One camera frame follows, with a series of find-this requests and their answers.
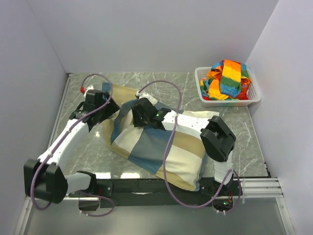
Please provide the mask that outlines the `blue beige white pillowcase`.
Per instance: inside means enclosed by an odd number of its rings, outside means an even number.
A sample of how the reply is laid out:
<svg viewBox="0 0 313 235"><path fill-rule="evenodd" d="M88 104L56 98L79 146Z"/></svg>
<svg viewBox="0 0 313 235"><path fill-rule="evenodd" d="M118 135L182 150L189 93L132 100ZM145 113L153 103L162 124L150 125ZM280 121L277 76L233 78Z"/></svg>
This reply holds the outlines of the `blue beige white pillowcase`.
<svg viewBox="0 0 313 235"><path fill-rule="evenodd" d="M132 106L136 90L104 82L102 91L109 90L113 90L112 98L120 106L111 119L102 122L104 140L109 150L151 174L167 179L176 187L188 191L199 190L199 180L208 158L202 141L181 132L176 133L166 155L170 131L133 125Z"/></svg>

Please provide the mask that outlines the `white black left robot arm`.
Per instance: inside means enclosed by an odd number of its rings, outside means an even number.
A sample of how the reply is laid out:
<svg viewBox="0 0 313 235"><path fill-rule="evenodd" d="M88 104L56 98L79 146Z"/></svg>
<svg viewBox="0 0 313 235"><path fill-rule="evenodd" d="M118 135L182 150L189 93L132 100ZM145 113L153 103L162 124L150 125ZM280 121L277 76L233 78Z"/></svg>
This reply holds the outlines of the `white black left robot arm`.
<svg viewBox="0 0 313 235"><path fill-rule="evenodd" d="M109 92L88 90L85 101L71 113L66 127L55 142L36 160L23 167L25 194L48 203L60 203L66 195L81 191L91 197L99 192L96 175L78 171L65 175L64 167L72 151L94 126L119 110Z"/></svg>

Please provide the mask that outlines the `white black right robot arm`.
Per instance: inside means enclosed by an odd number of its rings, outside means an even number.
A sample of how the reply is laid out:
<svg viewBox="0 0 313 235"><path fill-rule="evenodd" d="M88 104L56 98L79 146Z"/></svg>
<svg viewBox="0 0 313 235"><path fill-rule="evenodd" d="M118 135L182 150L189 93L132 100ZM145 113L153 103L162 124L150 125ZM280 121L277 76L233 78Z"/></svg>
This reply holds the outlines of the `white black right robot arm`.
<svg viewBox="0 0 313 235"><path fill-rule="evenodd" d="M231 157L236 137L221 117L191 117L168 108L158 109L146 97L135 102L132 113L135 127L149 126L172 132L165 147L166 155L176 133L181 132L201 140L207 155L214 162L216 193L226 195L231 191L234 175Z"/></svg>

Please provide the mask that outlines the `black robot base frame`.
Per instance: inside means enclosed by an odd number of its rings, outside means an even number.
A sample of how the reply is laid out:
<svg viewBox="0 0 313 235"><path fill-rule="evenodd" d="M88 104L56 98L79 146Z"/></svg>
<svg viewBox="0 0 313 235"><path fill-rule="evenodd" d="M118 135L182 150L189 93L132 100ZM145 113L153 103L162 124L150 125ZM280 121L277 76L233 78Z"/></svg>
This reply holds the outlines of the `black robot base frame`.
<svg viewBox="0 0 313 235"><path fill-rule="evenodd" d="M82 210L122 206L172 206L183 205L198 209L216 204L219 210L228 211L235 197L243 194L238 180L232 178L226 185L215 182L212 177L202 178L197 191L187 191L162 179L98 179L93 191L71 193L71 198L94 197L94 203L85 202Z"/></svg>

